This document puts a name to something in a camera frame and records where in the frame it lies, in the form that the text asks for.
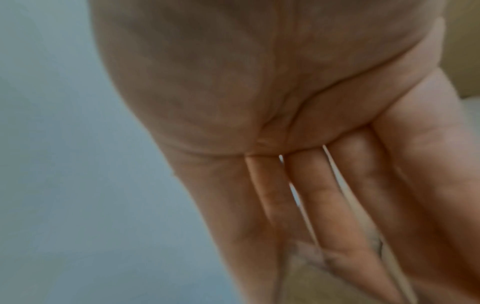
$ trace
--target skin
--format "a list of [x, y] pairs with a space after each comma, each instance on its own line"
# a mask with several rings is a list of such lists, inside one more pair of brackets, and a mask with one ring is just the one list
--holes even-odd
[[420, 298], [480, 301], [480, 164], [439, 68], [443, 1], [90, 4], [114, 84], [190, 192], [246, 302], [275, 301], [291, 242], [319, 244], [336, 275], [403, 301], [323, 146]]

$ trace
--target blue-gray wall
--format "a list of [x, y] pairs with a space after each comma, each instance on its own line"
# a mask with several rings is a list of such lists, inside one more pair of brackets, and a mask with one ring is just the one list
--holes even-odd
[[84, 0], [0, 1], [0, 303], [237, 303]]

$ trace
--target brown surface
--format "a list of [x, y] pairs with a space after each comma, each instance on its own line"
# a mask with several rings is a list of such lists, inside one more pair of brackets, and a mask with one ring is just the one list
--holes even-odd
[[450, 0], [443, 67], [463, 97], [480, 95], [480, 1]]

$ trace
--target hand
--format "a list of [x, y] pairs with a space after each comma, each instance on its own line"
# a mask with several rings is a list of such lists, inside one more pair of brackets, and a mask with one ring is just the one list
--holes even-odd
[[324, 145], [419, 296], [480, 300], [480, 167], [438, 68], [443, 1], [91, 0], [91, 8], [114, 83], [249, 303], [274, 301], [296, 241], [320, 244], [344, 279], [402, 301]]

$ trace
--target finger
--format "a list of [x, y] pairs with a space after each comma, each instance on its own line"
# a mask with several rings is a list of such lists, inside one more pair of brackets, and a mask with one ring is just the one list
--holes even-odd
[[245, 158], [162, 150], [197, 204], [246, 302], [274, 302], [281, 244], [265, 216]]
[[382, 299], [402, 302], [349, 209], [323, 149], [297, 152], [284, 159], [332, 271]]
[[249, 156], [246, 163], [256, 192], [273, 227], [285, 238], [312, 243], [278, 156]]
[[417, 290], [428, 282], [437, 293], [456, 290], [478, 295], [462, 257], [398, 177], [370, 128], [346, 134], [328, 149]]
[[425, 210], [480, 276], [480, 163], [456, 93], [434, 71], [373, 128]]

